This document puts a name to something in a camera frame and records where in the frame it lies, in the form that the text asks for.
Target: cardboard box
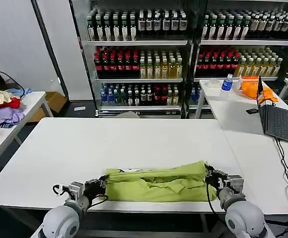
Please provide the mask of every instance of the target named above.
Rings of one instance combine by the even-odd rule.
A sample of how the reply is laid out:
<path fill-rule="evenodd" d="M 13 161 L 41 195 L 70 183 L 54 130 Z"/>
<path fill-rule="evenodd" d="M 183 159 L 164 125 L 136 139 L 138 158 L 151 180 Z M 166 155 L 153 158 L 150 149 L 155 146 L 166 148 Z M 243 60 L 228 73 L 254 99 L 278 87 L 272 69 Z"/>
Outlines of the cardboard box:
<path fill-rule="evenodd" d="M 59 113 L 61 108 L 65 105 L 67 102 L 66 97 L 61 95 L 58 92 L 46 92 L 46 101 L 50 107 L 50 109 L 54 112 Z M 31 119 L 28 122 L 38 122 L 42 118 L 46 117 L 44 111 L 42 108 L 39 108 L 37 112 L 31 117 Z"/>

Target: orange cloth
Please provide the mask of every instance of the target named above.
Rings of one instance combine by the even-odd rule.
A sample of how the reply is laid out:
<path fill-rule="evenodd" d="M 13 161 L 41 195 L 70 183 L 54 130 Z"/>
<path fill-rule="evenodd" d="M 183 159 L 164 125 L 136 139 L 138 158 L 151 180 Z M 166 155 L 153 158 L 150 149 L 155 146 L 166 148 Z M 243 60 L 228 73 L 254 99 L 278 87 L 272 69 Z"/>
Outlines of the orange cloth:
<path fill-rule="evenodd" d="M 256 99 L 258 92 L 258 82 L 242 82 L 241 88 L 243 93 L 249 98 Z M 268 87 L 263 87 L 264 97 L 259 97 L 259 103 L 263 102 L 264 98 L 272 100 L 273 102 L 278 102 L 279 100 L 274 96 L 273 90 Z"/>

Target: purple cloth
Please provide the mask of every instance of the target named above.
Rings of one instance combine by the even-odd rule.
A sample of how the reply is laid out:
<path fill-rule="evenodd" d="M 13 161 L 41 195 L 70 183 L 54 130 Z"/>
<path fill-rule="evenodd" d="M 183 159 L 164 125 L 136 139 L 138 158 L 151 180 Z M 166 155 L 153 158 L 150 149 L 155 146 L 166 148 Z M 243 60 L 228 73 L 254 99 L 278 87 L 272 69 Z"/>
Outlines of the purple cloth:
<path fill-rule="evenodd" d="M 2 108 L 0 109 L 0 124 L 16 125 L 24 118 L 24 113 L 20 109 Z"/>

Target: laptop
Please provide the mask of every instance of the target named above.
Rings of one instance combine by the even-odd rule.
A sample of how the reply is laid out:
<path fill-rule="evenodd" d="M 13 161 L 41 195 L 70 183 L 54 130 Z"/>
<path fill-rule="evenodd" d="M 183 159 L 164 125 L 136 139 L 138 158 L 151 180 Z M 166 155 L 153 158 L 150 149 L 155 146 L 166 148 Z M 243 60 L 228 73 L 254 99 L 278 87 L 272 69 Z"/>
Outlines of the laptop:
<path fill-rule="evenodd" d="M 263 133 L 288 142 L 288 110 L 273 106 L 273 102 L 264 98 L 261 76 L 258 82 L 257 105 L 263 127 Z"/>

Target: pile of clothes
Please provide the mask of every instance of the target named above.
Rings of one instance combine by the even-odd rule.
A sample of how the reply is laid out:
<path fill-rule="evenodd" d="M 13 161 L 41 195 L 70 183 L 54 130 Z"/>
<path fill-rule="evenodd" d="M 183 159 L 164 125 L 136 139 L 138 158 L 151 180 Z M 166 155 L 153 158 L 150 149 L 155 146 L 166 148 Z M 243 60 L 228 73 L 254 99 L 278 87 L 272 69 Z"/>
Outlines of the pile of clothes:
<path fill-rule="evenodd" d="M 18 89 L 9 89 L 7 91 L 0 91 L 0 128 L 11 128 L 18 124 L 23 118 L 24 113 L 20 106 L 20 97 Z"/>

